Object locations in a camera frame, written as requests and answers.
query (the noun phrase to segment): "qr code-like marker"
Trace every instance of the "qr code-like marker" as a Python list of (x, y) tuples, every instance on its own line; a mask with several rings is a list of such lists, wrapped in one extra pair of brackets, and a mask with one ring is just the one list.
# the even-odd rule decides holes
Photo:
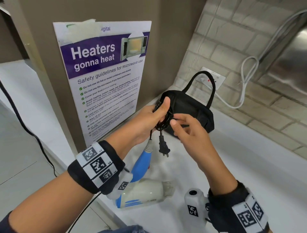
[(245, 228), (257, 223), (250, 210), (239, 213), (238, 217)]
[(102, 183), (105, 183), (113, 174), (111, 173), (110, 169), (107, 169), (99, 178), (101, 179)]
[(252, 210), (254, 211), (255, 215), (256, 215), (256, 218), (261, 221), (263, 215), (264, 215), (264, 212), (263, 210), (261, 209), (260, 205), (258, 204), (258, 202), (255, 202), (253, 207), (252, 207)]
[(95, 151), (93, 147), (89, 148), (87, 151), (83, 152), (82, 155), (86, 161), (91, 160), (94, 158), (98, 153)]
[(126, 187), (127, 187), (127, 185), (129, 184), (129, 182), (122, 182), (122, 184), (120, 185), (120, 187), (118, 188), (118, 190), (124, 190)]
[(94, 162), (91, 162), (90, 165), (96, 174), (107, 166), (101, 157), (97, 158)]
[(197, 209), (194, 206), (188, 206), (189, 214), (198, 217)]

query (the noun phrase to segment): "black handbag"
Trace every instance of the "black handbag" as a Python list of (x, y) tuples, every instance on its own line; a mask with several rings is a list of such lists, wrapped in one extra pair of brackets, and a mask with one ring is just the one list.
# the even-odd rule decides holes
[[(212, 83), (212, 93), (206, 106), (186, 94), (187, 90), (192, 85), (192, 82), (199, 74), (205, 74)], [(201, 123), (201, 126), (208, 133), (210, 133), (212, 130), (214, 130), (213, 113), (210, 110), (214, 98), (214, 93), (215, 93), (215, 81), (212, 75), (207, 71), (199, 71), (192, 77), (192, 79), (189, 81), (187, 86), (182, 91), (176, 91), (176, 90), (166, 91), (162, 94), (159, 102), (163, 103), (164, 98), (168, 96), (171, 100), (170, 111), (172, 110), (173, 114), (174, 113), (190, 114), (192, 117), (195, 117)], [(172, 127), (169, 126), (164, 130), (167, 133), (174, 136), (174, 131)]]

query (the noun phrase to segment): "tile floor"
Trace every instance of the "tile floor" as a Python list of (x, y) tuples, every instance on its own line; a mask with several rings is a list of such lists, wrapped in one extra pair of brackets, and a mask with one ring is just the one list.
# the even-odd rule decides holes
[[(0, 104), (0, 220), (53, 178), (53, 170), (36, 140)], [(105, 229), (107, 224), (89, 207), (72, 233), (97, 233)]]

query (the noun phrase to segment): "microwave picture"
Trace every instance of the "microwave picture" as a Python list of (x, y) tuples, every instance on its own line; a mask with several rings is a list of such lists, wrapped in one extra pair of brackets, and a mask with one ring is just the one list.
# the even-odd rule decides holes
[(122, 38), (120, 61), (145, 53), (148, 36)]

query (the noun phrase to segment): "fingernail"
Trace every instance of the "fingernail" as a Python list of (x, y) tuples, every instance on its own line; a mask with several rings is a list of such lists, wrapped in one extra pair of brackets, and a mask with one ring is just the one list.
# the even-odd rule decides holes
[(177, 123), (176, 120), (171, 119), (171, 122), (170, 122), (171, 125), (175, 125), (176, 123)]

